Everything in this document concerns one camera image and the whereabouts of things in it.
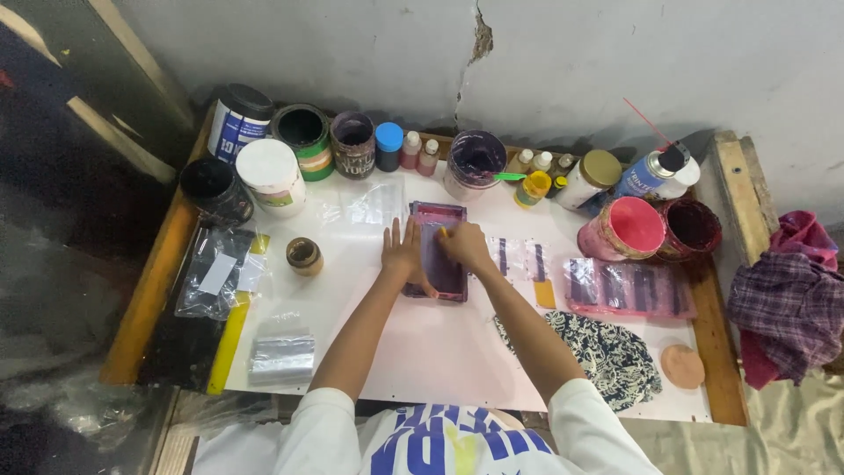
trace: wooden board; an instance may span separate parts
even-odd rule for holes
[[[214,118],[214,108],[208,111],[189,161],[208,153],[206,144]],[[155,238],[143,273],[135,287],[129,307],[120,322],[114,342],[100,370],[100,381],[109,385],[130,385],[138,378],[143,351],[153,333],[155,323],[164,309],[193,229],[197,225],[197,210],[186,202],[177,189]]]
[[[202,132],[194,145],[191,159],[200,156],[208,140],[208,129],[213,110],[209,111]],[[443,150],[451,145],[452,138],[419,134],[422,140],[436,139]],[[521,148],[507,147],[512,156]],[[741,146],[736,141],[738,150]],[[190,226],[184,214],[191,216]],[[162,225],[153,252],[138,283],[133,303],[124,316],[121,332],[112,346],[101,378],[106,383],[131,383],[137,377],[140,358],[155,320],[163,308],[173,278],[179,269],[185,249],[192,234],[196,211],[184,202],[177,192],[167,219]],[[735,353],[729,338],[723,303],[718,291],[715,269],[712,265],[693,269],[693,293],[701,317],[695,322],[698,350],[707,372],[706,391],[711,404],[712,421],[733,425],[748,425],[747,407]]]

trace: yellow ruler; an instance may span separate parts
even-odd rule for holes
[[[269,236],[257,234],[252,239],[252,246],[249,248],[251,254],[266,254],[269,245]],[[225,321],[223,336],[219,339],[217,354],[214,355],[214,365],[211,367],[211,375],[208,377],[208,387],[205,392],[208,394],[220,394],[225,388],[225,381],[229,378],[231,362],[235,359],[237,343],[241,340],[243,323],[246,321],[246,313],[249,312],[249,304],[252,302],[250,292],[237,291],[235,294],[237,305],[229,312],[229,318]]]

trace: plaid cloth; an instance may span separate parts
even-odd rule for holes
[[[844,277],[805,254],[765,251],[736,272],[729,319],[758,336],[765,355],[795,385],[809,368],[835,359],[844,328]]]

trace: blue bottle cap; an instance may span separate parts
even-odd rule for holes
[[[378,148],[385,152],[394,152],[402,148],[404,131],[392,122],[384,122],[375,129],[375,142]]]

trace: black lid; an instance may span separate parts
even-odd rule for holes
[[[667,150],[657,157],[659,166],[669,172],[679,172],[689,161],[689,149],[679,140],[671,144]]]
[[[275,105],[269,97],[247,85],[226,85],[225,93],[220,99],[233,112],[255,120],[269,120],[275,111]]]

